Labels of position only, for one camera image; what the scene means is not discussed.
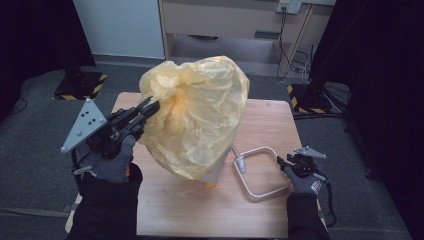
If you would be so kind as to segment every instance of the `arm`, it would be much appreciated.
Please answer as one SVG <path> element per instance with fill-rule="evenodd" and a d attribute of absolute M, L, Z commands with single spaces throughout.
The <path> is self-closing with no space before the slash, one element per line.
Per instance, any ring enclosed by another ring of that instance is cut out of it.
<path fill-rule="evenodd" d="M 143 176 L 140 168 L 129 164 L 134 142 L 124 146 L 115 159 L 96 155 L 83 161 L 93 166 L 84 173 L 79 192 L 83 197 L 75 211 L 68 240 L 135 239 L 137 230 L 138 191 Z"/>
<path fill-rule="evenodd" d="M 318 216 L 317 196 L 321 180 L 313 175 L 299 178 L 291 167 L 284 172 L 291 179 L 294 192 L 287 198 L 289 240 L 328 240 L 327 229 Z"/>
<path fill-rule="evenodd" d="M 311 193 L 292 193 L 287 198 L 289 240 L 330 239 L 318 216 L 317 197 Z"/>

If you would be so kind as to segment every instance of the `yellow and black hazard tape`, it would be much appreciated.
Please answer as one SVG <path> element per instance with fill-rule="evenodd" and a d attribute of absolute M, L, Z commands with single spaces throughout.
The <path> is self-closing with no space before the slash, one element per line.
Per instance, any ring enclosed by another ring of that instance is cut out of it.
<path fill-rule="evenodd" d="M 54 99 L 58 100 L 85 100 L 87 98 L 94 99 L 96 98 L 97 94 L 99 93 L 100 89 L 103 86 L 103 83 L 106 80 L 107 75 L 102 74 L 102 76 L 99 79 L 99 82 L 97 83 L 97 86 L 93 89 L 93 93 L 87 96 L 81 96 L 81 95 L 55 95 Z"/>
<path fill-rule="evenodd" d="M 332 113 L 331 109 L 320 109 L 320 108 L 301 108 L 298 106 L 296 96 L 293 94 L 293 87 L 291 85 L 287 86 L 287 91 L 289 92 L 290 99 L 292 101 L 293 110 L 296 112 L 302 113 Z"/>

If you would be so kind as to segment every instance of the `black sleeve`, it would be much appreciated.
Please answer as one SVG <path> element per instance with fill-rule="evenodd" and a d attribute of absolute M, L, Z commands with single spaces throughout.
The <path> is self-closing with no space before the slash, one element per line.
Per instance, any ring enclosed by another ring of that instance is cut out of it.
<path fill-rule="evenodd" d="M 135 239 L 137 235 L 138 190 L 143 181 L 140 168 L 131 163 L 126 183 L 109 183 L 85 174 L 68 240 Z"/>
<path fill-rule="evenodd" d="M 317 197 L 292 193 L 287 198 L 289 240 L 328 240 L 327 229 L 318 216 Z"/>

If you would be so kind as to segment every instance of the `metal bracket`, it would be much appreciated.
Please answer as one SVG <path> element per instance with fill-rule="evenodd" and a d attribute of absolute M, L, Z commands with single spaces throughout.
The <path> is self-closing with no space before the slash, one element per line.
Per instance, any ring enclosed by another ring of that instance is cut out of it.
<path fill-rule="evenodd" d="M 310 148 L 309 146 L 303 147 L 303 148 L 296 148 L 293 150 L 295 153 L 304 155 L 304 156 L 309 156 L 309 157 L 314 157 L 314 158 L 327 158 L 327 156 L 325 154 L 322 154 L 320 152 L 315 151 L 314 149 Z"/>

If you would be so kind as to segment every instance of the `triangular metal plate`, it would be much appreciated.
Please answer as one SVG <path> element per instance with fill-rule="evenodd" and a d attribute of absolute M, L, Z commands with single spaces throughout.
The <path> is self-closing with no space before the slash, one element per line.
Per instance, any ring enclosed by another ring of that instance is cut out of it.
<path fill-rule="evenodd" d="M 61 152 L 66 153 L 69 150 L 74 149 L 106 123 L 106 118 L 103 116 L 94 101 L 86 99 L 78 118 L 75 120 L 74 126 L 72 126 L 63 147 L 60 149 Z"/>

